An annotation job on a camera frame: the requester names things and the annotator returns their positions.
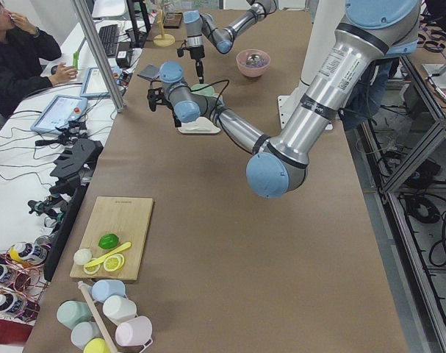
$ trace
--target yellow spoon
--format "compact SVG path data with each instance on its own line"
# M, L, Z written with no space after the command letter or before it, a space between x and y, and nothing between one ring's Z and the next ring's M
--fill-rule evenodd
M95 260L89 261L88 263L86 263L84 265L84 267L92 267L92 266L96 266L100 263L103 263L108 256L116 254L117 252L122 252L123 250L127 250L128 248L132 247L132 242L131 241L127 241L126 243L121 244L118 248L112 250L111 252L107 252L105 255L102 255L98 258L96 258Z

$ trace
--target hand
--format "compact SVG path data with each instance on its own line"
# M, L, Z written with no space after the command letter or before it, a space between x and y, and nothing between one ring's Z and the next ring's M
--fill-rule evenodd
M77 77L77 69L74 66L66 66L65 63L60 63L56 69L56 73L49 77L53 86L60 83L65 83Z
M31 35L34 35L37 32L37 27L32 25L26 16L20 13L10 12L10 18L18 28L24 30L25 32L28 32Z

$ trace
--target lime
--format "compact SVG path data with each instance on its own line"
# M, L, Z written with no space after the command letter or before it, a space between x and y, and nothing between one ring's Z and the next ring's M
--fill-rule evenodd
M103 249L113 249L118 245L119 240L116 234L109 233L100 238L98 246Z
M125 257L122 254L108 256L104 262L104 270L107 272L117 271L125 264Z
M98 265L95 265L95 266L92 266L92 267L85 267L84 266L83 269L84 269L84 272L86 274L89 274L89 275L90 274L96 274L98 272L98 270L100 270L100 263Z

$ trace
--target white wall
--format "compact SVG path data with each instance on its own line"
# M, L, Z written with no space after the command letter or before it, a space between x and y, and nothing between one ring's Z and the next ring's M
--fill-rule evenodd
M280 9L284 7L292 7L295 9L305 8L306 0L278 0L278 6ZM246 0L224 0L223 6L225 9L233 10L246 10L249 5Z
M61 45L77 24L71 0L5 0L6 8L25 15Z

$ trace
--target wooden cutting board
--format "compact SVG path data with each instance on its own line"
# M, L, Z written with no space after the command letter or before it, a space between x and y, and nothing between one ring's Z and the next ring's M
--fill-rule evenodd
M108 233L118 236L120 239L118 245L131 241L132 247L121 252L125 257L125 264L117 271L107 272L102 264L97 273L88 275L82 270L82 266L73 264L70 276L78 279L108 278L135 281L140 270L153 204L153 199L147 198L97 197L79 248L89 248L93 257L100 257L112 251L98 247L100 238Z

